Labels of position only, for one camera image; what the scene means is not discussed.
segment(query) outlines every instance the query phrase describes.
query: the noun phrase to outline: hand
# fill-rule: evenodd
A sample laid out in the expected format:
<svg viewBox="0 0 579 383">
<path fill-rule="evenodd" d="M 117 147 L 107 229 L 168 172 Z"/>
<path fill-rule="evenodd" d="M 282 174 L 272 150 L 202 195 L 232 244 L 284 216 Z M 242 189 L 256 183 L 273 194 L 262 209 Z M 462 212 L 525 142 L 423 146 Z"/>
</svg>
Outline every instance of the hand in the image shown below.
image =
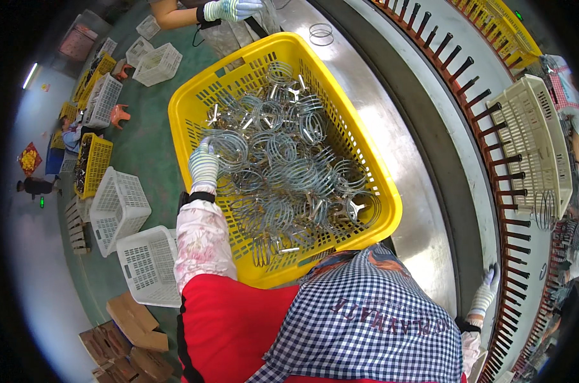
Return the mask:
<svg viewBox="0 0 579 383">
<path fill-rule="evenodd" d="M 204 19 L 207 21 L 224 19 L 236 22 L 253 16 L 256 11 L 262 8 L 261 0 L 210 1 L 204 4 Z"/>
<path fill-rule="evenodd" d="M 477 289 L 473 304 L 470 306 L 469 316 L 485 317 L 485 312 L 490 304 L 492 304 L 496 294 L 498 293 L 498 285 L 500 284 L 500 266 L 494 264 L 483 279 L 483 283 Z"/>
<path fill-rule="evenodd" d="M 189 157 L 189 174 L 191 174 L 191 191 L 208 191 L 217 189 L 217 171 L 219 161 L 215 156 L 213 145 L 209 145 L 209 138 L 203 139 Z"/>
</svg>

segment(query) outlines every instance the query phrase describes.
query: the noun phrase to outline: wall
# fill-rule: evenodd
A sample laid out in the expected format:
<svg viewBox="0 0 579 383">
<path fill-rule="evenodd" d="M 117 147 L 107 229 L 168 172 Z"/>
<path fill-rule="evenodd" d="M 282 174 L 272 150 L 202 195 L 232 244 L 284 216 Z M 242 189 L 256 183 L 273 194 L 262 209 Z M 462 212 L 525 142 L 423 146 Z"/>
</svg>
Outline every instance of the wall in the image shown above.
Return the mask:
<svg viewBox="0 0 579 383">
<path fill-rule="evenodd" d="M 40 88 L 50 84 L 48 92 Z M 5 221 L 9 264 L 12 264 L 15 291 L 27 325 L 42 354 L 64 382 L 90 382 L 95 364 L 77 334 L 91 328 L 79 301 L 65 262 L 57 215 L 57 196 L 33 202 L 25 192 L 17 193 L 17 180 L 24 174 L 16 158 L 34 142 L 43 162 L 33 176 L 43 177 L 51 132 L 64 101 L 70 97 L 74 80 L 52 69 L 40 68 L 30 81 L 19 105 L 13 134 L 5 158 L 7 177 Z"/>
</svg>

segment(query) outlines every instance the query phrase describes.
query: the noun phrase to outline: green floor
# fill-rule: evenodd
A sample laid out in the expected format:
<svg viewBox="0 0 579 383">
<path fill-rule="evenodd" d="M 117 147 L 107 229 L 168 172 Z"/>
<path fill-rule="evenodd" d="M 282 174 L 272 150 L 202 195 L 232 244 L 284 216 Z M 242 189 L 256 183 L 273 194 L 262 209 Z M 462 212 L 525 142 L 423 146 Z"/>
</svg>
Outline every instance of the green floor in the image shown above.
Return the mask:
<svg viewBox="0 0 579 383">
<path fill-rule="evenodd" d="M 139 37 L 135 30 L 136 26 L 150 12 L 149 5 L 142 2 L 116 23 L 109 34 L 109 37 L 118 43 L 113 58 L 119 60 L 125 57 L 126 50 Z M 150 40 L 154 47 L 170 42 L 183 55 L 177 74 L 174 78 L 149 88 L 135 80 L 125 80 L 118 103 L 129 106 L 126 111 L 130 113 L 131 119 L 121 123 L 122 131 L 109 127 L 104 135 L 105 139 L 114 144 L 110 165 L 119 172 L 137 175 L 151 205 L 151 216 L 141 230 L 158 225 L 168 228 L 176 226 L 178 195 L 185 190 L 185 185 L 179 172 L 172 142 L 167 107 L 172 94 L 179 86 L 217 61 L 213 50 L 206 44 L 201 44 L 197 48 L 192 46 L 194 32 L 194 26 L 160 31 Z M 72 175 L 67 176 L 67 173 L 62 175 L 64 196 L 59 199 L 59 221 L 66 261 L 83 308 L 92 326 L 96 326 L 110 320 L 105 308 L 106 302 L 124 293 L 127 284 L 116 252 L 103 258 L 95 240 L 90 242 L 90 253 L 76 256 L 72 252 L 63 212 L 66 203 L 74 196 L 73 180 Z M 89 237 L 94 239 L 91 226 L 88 226 L 87 230 Z M 175 367 L 175 376 L 178 377 L 180 376 L 176 339 L 178 309 L 155 306 L 148 308 L 160 323 L 161 330 L 168 334 L 170 352 L 165 356 Z"/>
</svg>

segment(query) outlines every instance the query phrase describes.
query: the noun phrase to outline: white work glove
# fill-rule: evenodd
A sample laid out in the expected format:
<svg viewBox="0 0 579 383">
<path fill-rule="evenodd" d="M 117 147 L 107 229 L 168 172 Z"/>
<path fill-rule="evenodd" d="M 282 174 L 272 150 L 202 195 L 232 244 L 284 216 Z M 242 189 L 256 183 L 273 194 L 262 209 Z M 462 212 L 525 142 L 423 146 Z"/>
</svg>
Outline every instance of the white work glove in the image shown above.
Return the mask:
<svg viewBox="0 0 579 383">
<path fill-rule="evenodd" d="M 500 266 L 496 263 L 489 269 L 483 283 L 477 289 L 473 304 L 470 306 L 470 314 L 477 314 L 485 317 L 485 311 L 492 304 L 496 294 L 498 293 L 498 285 L 500 284 Z"/>
<path fill-rule="evenodd" d="M 214 21 L 224 19 L 227 21 L 240 21 L 253 16 L 262 9 L 261 0 L 219 0 L 204 4 L 204 19 Z"/>
<path fill-rule="evenodd" d="M 217 189 L 217 171 L 219 160 L 209 145 L 209 137 L 200 142 L 189 157 L 189 174 L 191 175 L 191 192 L 205 191 L 214 194 Z"/>
</svg>

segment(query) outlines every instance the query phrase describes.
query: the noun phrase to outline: person in black clothes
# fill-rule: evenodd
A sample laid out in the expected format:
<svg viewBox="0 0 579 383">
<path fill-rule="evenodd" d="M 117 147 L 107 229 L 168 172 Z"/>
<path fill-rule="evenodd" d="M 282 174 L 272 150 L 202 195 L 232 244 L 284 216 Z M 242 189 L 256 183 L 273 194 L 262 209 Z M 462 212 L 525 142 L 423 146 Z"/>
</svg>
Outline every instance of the person in black clothes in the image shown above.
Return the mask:
<svg viewBox="0 0 579 383">
<path fill-rule="evenodd" d="M 59 180 L 58 176 L 55 176 L 53 182 L 44 180 L 43 178 L 27 177 L 25 181 L 17 182 L 17 191 L 24 191 L 32 195 L 32 201 L 36 198 L 38 194 L 49 194 L 56 191 L 59 195 L 62 194 L 62 190 L 55 186 L 55 182 Z"/>
</svg>

